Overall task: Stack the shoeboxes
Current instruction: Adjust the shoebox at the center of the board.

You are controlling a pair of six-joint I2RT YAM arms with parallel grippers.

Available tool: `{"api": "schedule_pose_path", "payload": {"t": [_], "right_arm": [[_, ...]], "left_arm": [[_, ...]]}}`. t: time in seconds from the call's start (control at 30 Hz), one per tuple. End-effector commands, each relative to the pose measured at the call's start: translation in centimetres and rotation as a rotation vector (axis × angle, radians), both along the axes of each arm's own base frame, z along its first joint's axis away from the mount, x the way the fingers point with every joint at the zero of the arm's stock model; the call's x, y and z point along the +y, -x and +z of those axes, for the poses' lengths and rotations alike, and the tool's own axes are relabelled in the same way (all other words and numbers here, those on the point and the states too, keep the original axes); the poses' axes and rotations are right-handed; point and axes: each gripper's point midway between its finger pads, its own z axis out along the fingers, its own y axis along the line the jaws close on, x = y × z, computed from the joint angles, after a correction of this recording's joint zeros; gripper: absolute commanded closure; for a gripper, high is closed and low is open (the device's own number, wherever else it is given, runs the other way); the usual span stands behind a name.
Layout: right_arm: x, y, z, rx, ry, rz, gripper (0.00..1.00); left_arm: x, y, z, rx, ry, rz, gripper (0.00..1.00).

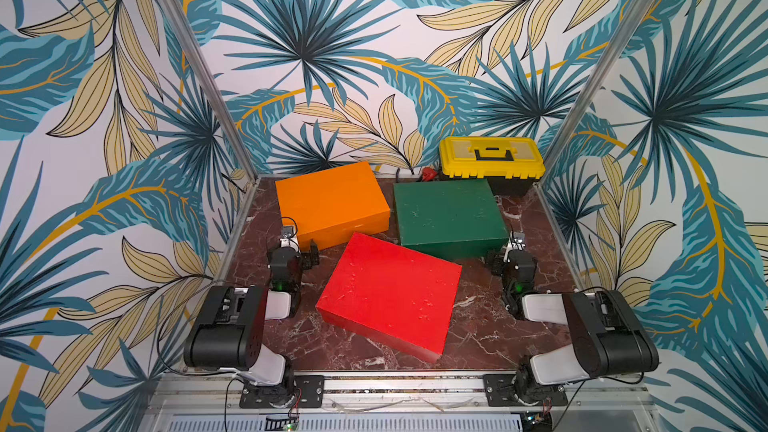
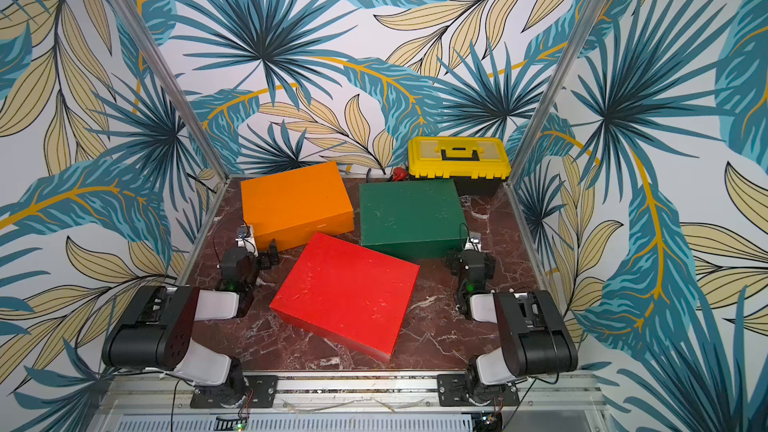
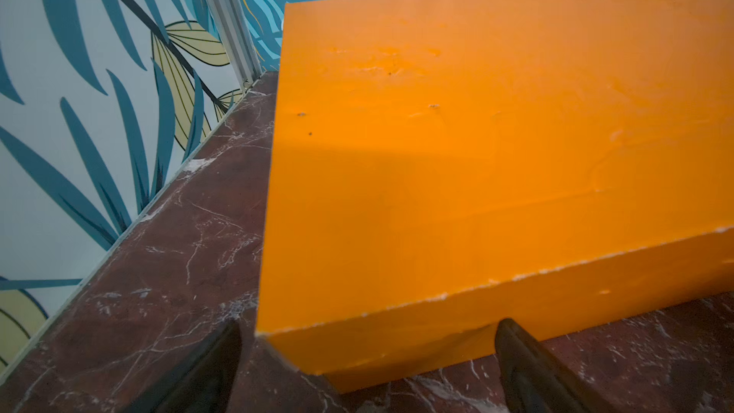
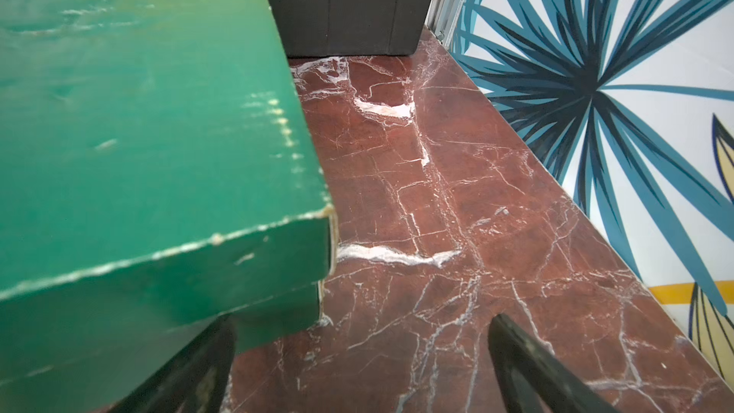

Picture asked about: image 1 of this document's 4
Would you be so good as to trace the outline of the green shoebox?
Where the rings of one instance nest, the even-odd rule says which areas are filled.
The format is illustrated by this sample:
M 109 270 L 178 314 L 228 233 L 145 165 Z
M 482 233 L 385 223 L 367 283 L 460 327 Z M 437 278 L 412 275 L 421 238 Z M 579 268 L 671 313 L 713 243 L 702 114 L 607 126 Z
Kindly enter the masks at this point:
M 397 183 L 401 246 L 444 260 L 481 258 L 506 245 L 509 232 L 484 179 Z

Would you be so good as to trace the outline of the red shoebox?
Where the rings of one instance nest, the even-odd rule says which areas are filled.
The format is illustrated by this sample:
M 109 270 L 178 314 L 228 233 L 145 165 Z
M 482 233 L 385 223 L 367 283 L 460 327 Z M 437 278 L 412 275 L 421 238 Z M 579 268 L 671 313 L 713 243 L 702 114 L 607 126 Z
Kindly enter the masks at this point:
M 430 364 L 443 355 L 462 266 L 369 235 L 347 243 L 316 310 Z

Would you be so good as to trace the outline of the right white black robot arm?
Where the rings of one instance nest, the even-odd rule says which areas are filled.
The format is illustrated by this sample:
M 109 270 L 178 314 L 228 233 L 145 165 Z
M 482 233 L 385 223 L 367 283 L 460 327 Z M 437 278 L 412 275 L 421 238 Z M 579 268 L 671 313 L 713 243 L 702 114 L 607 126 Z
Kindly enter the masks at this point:
M 657 369 L 657 348 L 620 292 L 602 287 L 539 292 L 534 288 L 538 262 L 523 249 L 491 251 L 484 263 L 502 281 L 508 313 L 518 320 L 563 325 L 571 339 L 566 346 L 523 359 L 515 373 L 519 395 Z

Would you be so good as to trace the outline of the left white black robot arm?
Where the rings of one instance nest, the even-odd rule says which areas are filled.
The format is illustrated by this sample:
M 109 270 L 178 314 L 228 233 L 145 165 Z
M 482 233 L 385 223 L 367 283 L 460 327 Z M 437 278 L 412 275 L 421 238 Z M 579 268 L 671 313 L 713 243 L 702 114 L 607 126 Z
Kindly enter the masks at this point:
M 184 364 L 232 373 L 252 389 L 293 391 L 290 361 L 263 343 L 264 327 L 296 315 L 303 272 L 318 264 L 315 242 L 303 252 L 283 239 L 268 252 L 267 284 L 212 287 L 185 341 Z

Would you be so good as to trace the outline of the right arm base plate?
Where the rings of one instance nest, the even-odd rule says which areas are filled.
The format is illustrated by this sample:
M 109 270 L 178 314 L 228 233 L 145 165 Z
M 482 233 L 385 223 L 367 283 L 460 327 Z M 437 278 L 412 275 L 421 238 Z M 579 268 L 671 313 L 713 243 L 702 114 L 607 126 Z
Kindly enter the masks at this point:
M 562 386 L 540 385 L 527 376 L 514 373 L 482 376 L 484 393 L 490 407 L 505 406 L 565 406 L 567 396 Z

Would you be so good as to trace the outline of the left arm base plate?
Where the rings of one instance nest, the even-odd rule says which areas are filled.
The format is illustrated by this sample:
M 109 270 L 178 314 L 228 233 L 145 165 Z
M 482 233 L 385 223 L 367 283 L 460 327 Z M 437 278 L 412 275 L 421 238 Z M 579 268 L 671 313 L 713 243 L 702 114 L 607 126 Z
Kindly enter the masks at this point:
M 239 400 L 241 409 L 319 409 L 325 391 L 323 375 L 286 376 L 274 386 L 245 385 Z

